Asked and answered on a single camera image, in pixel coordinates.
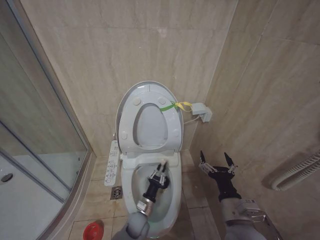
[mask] yellow zip tie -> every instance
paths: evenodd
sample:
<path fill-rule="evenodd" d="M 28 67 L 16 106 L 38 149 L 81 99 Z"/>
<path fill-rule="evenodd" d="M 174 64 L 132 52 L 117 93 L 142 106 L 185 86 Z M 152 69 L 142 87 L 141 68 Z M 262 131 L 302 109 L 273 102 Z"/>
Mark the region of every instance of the yellow zip tie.
<path fill-rule="evenodd" d="M 185 110 L 183 105 L 186 105 L 186 106 L 190 107 L 190 109 L 188 111 Z M 178 108 L 182 109 L 185 112 L 191 112 L 192 111 L 192 104 L 190 102 L 187 102 L 187 101 L 176 102 L 175 103 L 175 107 L 178 107 Z"/>

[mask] toilet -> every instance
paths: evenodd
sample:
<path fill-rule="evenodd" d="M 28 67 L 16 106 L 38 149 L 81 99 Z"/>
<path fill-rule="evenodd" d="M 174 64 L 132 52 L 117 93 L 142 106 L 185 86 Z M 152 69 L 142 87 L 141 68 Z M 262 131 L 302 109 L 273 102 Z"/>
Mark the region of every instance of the toilet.
<path fill-rule="evenodd" d="M 122 160 L 121 181 L 125 206 L 137 212 L 137 203 L 147 191 L 147 177 L 163 159 L 167 160 L 167 189 L 159 189 L 152 213 L 148 238 L 167 234 L 175 224 L 181 202 L 182 175 L 180 150 L 183 117 L 175 107 L 160 109 L 177 99 L 164 85 L 144 81 L 134 85 L 123 97 L 116 115 L 116 136 Z"/>

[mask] shower drain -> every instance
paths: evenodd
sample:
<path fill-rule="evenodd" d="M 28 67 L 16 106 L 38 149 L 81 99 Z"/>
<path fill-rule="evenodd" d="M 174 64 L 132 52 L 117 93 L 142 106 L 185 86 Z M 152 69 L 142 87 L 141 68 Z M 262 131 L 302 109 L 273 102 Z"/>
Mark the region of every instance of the shower drain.
<path fill-rule="evenodd" d="M 9 182 L 13 177 L 14 175 L 12 173 L 8 173 L 1 178 L 1 182 L 3 183 Z"/>

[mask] white electrical box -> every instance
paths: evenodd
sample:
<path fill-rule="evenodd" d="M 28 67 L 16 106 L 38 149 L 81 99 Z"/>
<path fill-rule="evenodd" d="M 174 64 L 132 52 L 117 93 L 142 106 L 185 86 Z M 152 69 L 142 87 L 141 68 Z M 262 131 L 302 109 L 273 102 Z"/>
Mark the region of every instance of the white electrical box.
<path fill-rule="evenodd" d="M 213 113 L 204 103 L 192 103 L 192 115 L 200 115 L 202 122 L 207 123 L 210 121 Z"/>

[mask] bathroom floor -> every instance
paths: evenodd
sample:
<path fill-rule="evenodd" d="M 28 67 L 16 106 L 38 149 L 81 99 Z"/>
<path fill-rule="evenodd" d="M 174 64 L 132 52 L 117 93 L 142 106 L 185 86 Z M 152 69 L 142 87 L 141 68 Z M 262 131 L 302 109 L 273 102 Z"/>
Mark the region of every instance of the bathroom floor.
<path fill-rule="evenodd" d="M 110 240 L 128 218 L 123 199 L 110 200 L 111 187 L 104 186 L 108 157 L 98 157 L 83 204 L 62 240 L 80 240 L 85 227 L 96 220 L 104 223 L 103 240 Z M 178 218 L 171 231 L 161 240 L 220 240 L 208 206 L 204 188 L 188 150 L 181 152 L 182 198 Z M 115 186 L 121 185 L 118 171 Z"/>

